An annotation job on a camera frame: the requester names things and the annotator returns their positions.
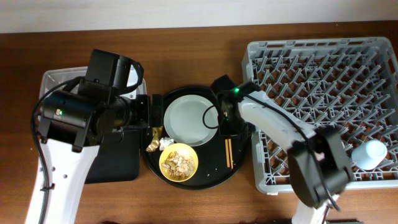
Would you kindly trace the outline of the wooden chopstick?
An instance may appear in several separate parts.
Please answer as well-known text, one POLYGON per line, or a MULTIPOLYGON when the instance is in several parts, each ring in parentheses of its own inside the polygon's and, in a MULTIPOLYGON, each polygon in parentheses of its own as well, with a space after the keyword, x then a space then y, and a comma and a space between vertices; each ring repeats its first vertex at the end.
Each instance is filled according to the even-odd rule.
POLYGON ((229 156, 229 140, 230 139, 225 139, 225 149, 226 149, 226 164, 227 167, 231 167, 231 162, 230 162, 230 156, 229 156))
POLYGON ((227 142, 228 142, 228 154, 229 154, 229 167, 231 168, 231 170, 233 170, 234 164, 233 164, 233 152, 232 152, 231 139, 227 139, 227 142))

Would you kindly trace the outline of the grey round plate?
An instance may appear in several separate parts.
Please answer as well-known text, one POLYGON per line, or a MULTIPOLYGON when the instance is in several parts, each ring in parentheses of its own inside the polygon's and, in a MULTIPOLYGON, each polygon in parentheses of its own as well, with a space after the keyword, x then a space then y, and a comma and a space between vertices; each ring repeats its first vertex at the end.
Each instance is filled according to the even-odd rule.
POLYGON ((164 114, 164 127, 175 142, 200 146, 213 138, 217 129, 203 124, 203 114, 213 103, 200 95, 185 95, 173 100, 164 114))

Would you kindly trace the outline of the yellow bowl with food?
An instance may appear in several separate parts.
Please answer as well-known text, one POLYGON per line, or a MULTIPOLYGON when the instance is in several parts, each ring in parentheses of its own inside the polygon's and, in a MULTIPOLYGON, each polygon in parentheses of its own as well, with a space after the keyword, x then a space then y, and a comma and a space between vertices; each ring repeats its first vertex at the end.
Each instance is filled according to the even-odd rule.
POLYGON ((162 175, 172 182, 191 179, 198 169, 198 156, 189 145, 175 143, 164 149, 159 158, 162 175))

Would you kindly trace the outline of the light blue cup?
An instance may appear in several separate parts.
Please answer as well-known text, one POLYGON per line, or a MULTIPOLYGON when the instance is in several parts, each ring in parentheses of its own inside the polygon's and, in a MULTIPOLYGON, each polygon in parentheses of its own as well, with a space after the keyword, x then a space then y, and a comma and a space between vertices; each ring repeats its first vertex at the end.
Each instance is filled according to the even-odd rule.
POLYGON ((360 169, 376 168, 387 154, 386 145, 379 140, 370 140, 357 147, 351 154, 354 164, 360 169))

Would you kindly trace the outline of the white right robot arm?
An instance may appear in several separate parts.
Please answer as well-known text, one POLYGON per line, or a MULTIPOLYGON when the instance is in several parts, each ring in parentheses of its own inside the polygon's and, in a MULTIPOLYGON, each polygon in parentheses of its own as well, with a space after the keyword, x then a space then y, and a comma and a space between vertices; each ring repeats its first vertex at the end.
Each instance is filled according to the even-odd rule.
POLYGON ((213 83, 211 90, 227 125, 223 134, 252 124, 286 152, 290 184, 299 199, 292 223, 326 223, 330 209, 340 209, 336 200, 353 179, 338 130, 298 119, 252 82, 213 83))

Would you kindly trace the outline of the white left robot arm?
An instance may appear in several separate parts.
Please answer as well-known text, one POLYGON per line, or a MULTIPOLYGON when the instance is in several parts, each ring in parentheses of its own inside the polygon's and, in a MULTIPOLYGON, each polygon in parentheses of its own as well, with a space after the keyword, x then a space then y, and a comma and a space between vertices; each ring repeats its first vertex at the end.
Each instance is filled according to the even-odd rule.
POLYGON ((95 49, 84 76, 55 85, 39 98, 30 119, 39 165, 27 223, 73 223, 104 137, 162 125, 161 95, 127 97, 143 76, 139 62, 95 49))

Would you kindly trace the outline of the grey dishwasher rack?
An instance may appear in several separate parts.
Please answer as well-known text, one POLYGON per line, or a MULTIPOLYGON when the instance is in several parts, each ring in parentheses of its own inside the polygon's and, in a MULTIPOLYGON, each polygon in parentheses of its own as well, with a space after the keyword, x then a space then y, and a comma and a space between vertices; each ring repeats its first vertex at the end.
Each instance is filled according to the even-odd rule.
POLYGON ((241 66, 243 80, 286 111, 336 127, 346 152, 373 139, 386 145, 376 168, 353 167, 351 189, 397 187, 397 59, 389 39, 251 42, 241 66))

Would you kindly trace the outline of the gold foil wrapper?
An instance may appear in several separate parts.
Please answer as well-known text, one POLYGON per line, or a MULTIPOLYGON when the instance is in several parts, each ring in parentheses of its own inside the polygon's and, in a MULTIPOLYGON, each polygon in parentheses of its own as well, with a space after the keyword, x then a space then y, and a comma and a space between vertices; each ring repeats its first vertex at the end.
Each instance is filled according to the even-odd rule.
POLYGON ((163 127, 153 127, 152 128, 152 140, 147 146, 147 152, 154 152, 160 146, 160 139, 162 137, 163 127))

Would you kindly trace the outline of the round black tray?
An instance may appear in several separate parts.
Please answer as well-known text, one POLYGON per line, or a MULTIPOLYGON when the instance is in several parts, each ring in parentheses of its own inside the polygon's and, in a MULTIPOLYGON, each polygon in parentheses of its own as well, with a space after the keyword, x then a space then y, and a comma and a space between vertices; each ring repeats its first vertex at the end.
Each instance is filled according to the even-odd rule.
MULTIPOLYGON (((217 103, 216 96, 212 93, 209 87, 205 86, 185 86, 163 96, 164 110, 167 109, 169 104, 176 100, 178 97, 185 95, 198 95, 206 98, 213 103, 217 103)), ((198 169, 192 178, 184 182, 173 182, 168 180, 161 173, 159 167, 159 159, 161 152, 146 152, 142 150, 143 158, 152 172, 165 181, 166 183, 185 190, 202 190, 217 186, 232 177, 236 171, 244 163, 246 152, 250 146, 250 133, 246 128, 241 134, 231 137, 232 143, 232 158, 233 169, 227 167, 226 160, 226 137, 221 136, 215 129, 209 131, 216 131, 215 137, 212 137, 209 142, 204 143, 202 146, 193 146, 198 156, 198 169)))

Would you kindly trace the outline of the crumpled white tissue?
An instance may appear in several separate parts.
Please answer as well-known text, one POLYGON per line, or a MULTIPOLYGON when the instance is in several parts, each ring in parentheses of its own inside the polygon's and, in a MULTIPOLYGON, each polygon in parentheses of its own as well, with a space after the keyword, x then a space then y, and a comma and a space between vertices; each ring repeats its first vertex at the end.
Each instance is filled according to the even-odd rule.
POLYGON ((164 151, 167 147, 170 145, 173 145, 175 143, 174 139, 170 137, 164 137, 159 140, 159 150, 164 151))

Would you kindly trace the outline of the black rectangular tray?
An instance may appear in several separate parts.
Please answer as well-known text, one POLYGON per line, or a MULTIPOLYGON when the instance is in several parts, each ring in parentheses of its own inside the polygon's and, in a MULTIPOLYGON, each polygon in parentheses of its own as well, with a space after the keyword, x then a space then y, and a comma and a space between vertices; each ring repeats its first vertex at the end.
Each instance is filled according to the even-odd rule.
POLYGON ((141 132, 127 129, 104 135, 86 177, 87 184, 134 180, 139 175, 141 132))

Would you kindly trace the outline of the clear plastic bin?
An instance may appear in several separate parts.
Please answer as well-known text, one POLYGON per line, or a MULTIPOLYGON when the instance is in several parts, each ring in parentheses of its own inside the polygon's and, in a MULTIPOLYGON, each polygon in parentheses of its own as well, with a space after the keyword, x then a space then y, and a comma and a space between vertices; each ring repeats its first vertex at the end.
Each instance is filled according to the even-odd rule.
MULTIPOLYGON (((60 83, 63 83, 65 81, 72 80, 76 77, 84 77, 86 75, 88 67, 75 67, 75 68, 64 68, 64 69, 58 69, 58 70, 49 70, 44 73, 42 77, 42 82, 40 86, 40 94, 39 94, 39 99, 50 89, 53 87, 59 85, 60 83)), ((127 85, 126 86, 131 86, 137 83, 138 76, 136 69, 133 67, 133 65, 130 66, 129 68, 129 76, 127 79, 127 85)), ((78 88, 79 85, 74 87, 74 89, 71 91, 71 93, 77 94, 78 93, 78 88)), ((91 94, 92 98, 97 98, 97 99, 102 99, 106 98, 108 96, 108 92, 102 92, 100 93, 99 90, 95 90, 95 93, 99 93, 99 95, 94 96, 94 94, 91 94)), ((146 95, 147 94, 147 89, 146 89, 146 81, 142 79, 142 83, 132 92, 130 93, 125 93, 123 96, 129 100, 133 100, 137 98, 137 95, 146 95)))

